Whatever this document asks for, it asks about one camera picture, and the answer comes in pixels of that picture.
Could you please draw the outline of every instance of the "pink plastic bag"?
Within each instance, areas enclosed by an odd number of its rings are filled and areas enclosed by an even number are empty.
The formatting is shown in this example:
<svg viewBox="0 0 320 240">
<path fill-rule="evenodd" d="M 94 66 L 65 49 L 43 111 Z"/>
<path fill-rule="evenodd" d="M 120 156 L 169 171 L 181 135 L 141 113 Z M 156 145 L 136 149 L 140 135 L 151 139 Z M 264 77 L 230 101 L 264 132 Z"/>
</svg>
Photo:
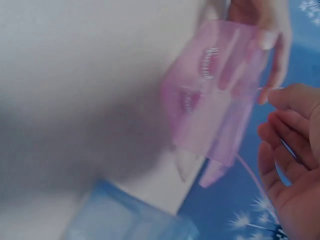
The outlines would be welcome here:
<svg viewBox="0 0 320 240">
<path fill-rule="evenodd" d="M 210 159 L 203 187 L 233 165 L 243 138 L 264 58 L 255 36 L 254 26 L 208 20 L 163 81 L 173 144 Z"/>
</svg>

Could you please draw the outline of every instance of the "transparent plastic bag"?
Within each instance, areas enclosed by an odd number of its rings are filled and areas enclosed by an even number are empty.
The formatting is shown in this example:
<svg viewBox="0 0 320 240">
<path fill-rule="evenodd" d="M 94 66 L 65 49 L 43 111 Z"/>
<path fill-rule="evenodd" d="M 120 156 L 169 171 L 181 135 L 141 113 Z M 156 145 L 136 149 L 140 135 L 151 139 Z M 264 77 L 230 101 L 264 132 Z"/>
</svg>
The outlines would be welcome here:
<svg viewBox="0 0 320 240">
<path fill-rule="evenodd" d="M 163 80 L 161 95 L 177 152 L 210 159 L 208 187 L 233 165 L 258 92 L 265 53 L 256 27 L 206 21 Z M 180 175 L 191 161 L 179 159 Z"/>
<path fill-rule="evenodd" d="M 196 240 L 188 219 L 166 214 L 99 181 L 71 221 L 63 240 Z"/>
</svg>

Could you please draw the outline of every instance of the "white table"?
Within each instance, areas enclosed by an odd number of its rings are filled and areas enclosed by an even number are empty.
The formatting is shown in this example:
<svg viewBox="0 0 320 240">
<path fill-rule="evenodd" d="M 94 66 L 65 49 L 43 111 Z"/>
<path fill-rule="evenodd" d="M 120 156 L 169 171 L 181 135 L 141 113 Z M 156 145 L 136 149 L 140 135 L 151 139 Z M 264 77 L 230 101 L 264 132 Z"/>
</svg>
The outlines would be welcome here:
<svg viewBox="0 0 320 240">
<path fill-rule="evenodd" d="M 182 182 L 159 84 L 205 5 L 0 1 L 0 239 L 57 240 L 101 176 L 177 212 L 202 161 Z"/>
</svg>

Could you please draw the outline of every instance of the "hand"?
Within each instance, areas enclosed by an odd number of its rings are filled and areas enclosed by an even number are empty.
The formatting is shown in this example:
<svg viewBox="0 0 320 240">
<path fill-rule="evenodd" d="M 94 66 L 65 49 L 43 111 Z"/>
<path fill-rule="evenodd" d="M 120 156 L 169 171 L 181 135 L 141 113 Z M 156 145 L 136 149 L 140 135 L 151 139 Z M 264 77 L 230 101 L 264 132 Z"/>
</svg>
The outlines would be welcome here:
<svg viewBox="0 0 320 240">
<path fill-rule="evenodd" d="M 267 102 L 268 90 L 280 87 L 287 75 L 292 44 L 288 9 L 288 0 L 231 0 L 228 19 L 258 26 L 257 40 L 261 48 L 266 51 L 275 48 L 272 71 L 258 99 L 260 104 Z"/>
<path fill-rule="evenodd" d="M 278 110 L 258 128 L 261 180 L 289 239 L 320 240 L 320 88 L 294 84 L 271 91 L 268 101 Z"/>
</svg>

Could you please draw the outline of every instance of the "blue bedsheet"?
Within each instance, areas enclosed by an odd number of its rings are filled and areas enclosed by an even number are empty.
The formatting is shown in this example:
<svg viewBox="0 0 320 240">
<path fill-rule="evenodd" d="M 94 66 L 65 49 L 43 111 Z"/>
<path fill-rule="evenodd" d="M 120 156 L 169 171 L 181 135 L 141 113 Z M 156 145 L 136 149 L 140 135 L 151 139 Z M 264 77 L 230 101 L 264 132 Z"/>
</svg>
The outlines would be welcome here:
<svg viewBox="0 0 320 240">
<path fill-rule="evenodd" d="M 293 45 L 284 85 L 306 83 L 320 87 L 320 0 L 290 0 Z M 271 64 L 263 74 L 265 83 Z M 273 111 L 269 104 L 254 107 L 233 168 L 208 189 L 195 182 L 179 214 L 189 216 L 200 240 L 272 240 L 283 231 L 269 201 L 261 191 L 257 168 L 260 139 L 257 127 Z"/>
</svg>

